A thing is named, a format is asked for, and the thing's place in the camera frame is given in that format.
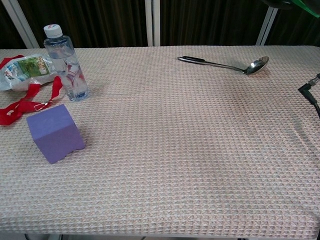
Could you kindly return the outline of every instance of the purple foam block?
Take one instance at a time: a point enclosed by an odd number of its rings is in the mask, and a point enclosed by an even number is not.
[[[35,144],[49,163],[54,164],[85,143],[65,105],[26,118]]]

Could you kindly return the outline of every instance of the water bottle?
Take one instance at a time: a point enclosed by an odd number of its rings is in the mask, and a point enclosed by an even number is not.
[[[67,96],[71,101],[85,99],[89,89],[70,37],[62,34],[58,24],[47,25],[43,29],[47,36],[43,44],[61,77]]]

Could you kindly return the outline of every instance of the waffle-textured tablecloth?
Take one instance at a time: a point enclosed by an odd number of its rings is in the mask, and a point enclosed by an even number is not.
[[[320,119],[298,88],[320,72],[320,48],[76,53],[90,97],[55,105],[65,104],[86,148],[51,165],[28,130],[34,113],[1,127],[0,232],[317,237]],[[240,68],[270,61],[246,76],[177,60],[184,55]],[[311,91],[320,100],[320,84]],[[0,92],[0,108],[23,95]]]

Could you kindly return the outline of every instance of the red ribbon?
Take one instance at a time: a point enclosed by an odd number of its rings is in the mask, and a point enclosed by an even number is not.
[[[7,64],[10,60],[16,58],[22,58],[23,55],[17,55],[11,58],[4,58],[0,63],[0,69]],[[56,76],[53,80],[52,85],[52,95],[49,101],[47,102],[35,102],[28,101],[33,99],[38,92],[40,91],[41,84],[29,84],[28,91],[26,92],[25,97],[21,98],[19,101],[14,102],[7,106],[4,109],[0,109],[0,125],[10,125],[19,118],[24,113],[36,112],[42,109],[48,108],[52,104],[52,100],[59,96],[60,89],[62,88],[62,83],[60,77]]]

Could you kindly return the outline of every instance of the metal ladle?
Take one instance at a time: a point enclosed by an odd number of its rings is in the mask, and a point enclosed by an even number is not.
[[[241,69],[241,68],[238,68],[235,66],[229,66],[229,65],[224,65],[224,64],[214,63],[214,62],[209,62],[204,59],[196,58],[196,57],[192,57],[192,56],[179,56],[178,60],[188,62],[188,63],[193,63],[193,64],[210,65],[213,67],[232,69],[235,71],[239,71],[245,75],[251,75],[251,74],[256,74],[256,73],[262,71],[264,69],[264,67],[267,65],[267,63],[269,61],[269,57],[263,56],[263,57],[255,60],[246,69]]]

